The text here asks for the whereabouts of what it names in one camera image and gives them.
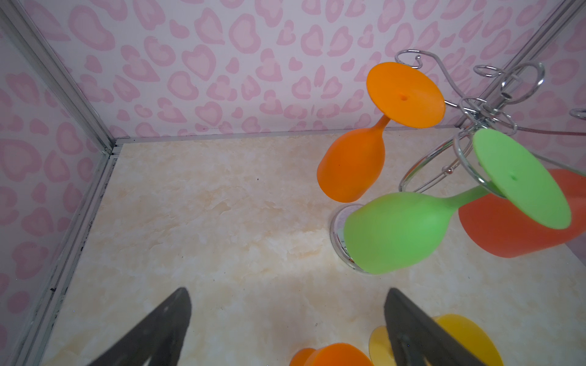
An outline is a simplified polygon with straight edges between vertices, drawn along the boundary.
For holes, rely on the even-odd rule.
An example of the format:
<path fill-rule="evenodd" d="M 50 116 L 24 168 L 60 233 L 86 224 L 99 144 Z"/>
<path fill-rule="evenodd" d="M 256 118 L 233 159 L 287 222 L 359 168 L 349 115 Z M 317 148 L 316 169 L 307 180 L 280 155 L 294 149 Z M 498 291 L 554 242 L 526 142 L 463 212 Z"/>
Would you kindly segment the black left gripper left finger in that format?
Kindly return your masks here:
<path fill-rule="evenodd" d="M 186 288 L 178 288 L 92 365 L 177 365 L 192 315 Z"/>

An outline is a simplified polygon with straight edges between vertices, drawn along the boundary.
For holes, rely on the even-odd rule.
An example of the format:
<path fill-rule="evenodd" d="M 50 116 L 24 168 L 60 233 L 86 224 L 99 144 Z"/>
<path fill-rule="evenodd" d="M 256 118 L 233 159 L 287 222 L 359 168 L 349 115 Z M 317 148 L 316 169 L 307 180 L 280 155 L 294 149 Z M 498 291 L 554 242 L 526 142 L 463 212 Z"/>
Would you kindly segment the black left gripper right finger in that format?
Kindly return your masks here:
<path fill-rule="evenodd" d="M 482 365 L 398 288 L 384 305 L 389 341 L 397 365 Z"/>

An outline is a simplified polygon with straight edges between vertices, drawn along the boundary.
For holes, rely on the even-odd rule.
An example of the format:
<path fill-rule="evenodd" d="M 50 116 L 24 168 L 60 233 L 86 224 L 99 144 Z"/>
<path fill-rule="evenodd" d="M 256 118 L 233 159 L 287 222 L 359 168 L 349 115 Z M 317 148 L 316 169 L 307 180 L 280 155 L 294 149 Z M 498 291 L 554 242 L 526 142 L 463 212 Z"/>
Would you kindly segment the yellow plastic wine glass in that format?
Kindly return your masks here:
<path fill-rule="evenodd" d="M 470 319 L 457 314 L 446 314 L 433 317 L 433 320 L 484 364 L 504 364 L 490 337 Z M 369 357 L 374 365 L 396 365 L 385 326 L 380 326 L 372 332 L 369 339 Z"/>

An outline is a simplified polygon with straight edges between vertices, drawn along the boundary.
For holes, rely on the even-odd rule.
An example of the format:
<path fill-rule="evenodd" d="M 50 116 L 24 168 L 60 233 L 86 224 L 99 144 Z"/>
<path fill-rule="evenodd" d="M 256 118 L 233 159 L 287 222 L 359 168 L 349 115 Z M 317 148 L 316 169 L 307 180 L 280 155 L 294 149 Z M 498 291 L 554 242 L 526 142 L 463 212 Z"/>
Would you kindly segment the red plastic wine glass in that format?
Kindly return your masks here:
<path fill-rule="evenodd" d="M 585 177 L 564 169 L 552 169 L 569 202 L 572 224 L 553 230 L 538 224 L 511 202 L 487 195 L 458 211 L 463 229 L 481 249 L 494 256 L 515 258 L 568 243 L 585 232 Z"/>

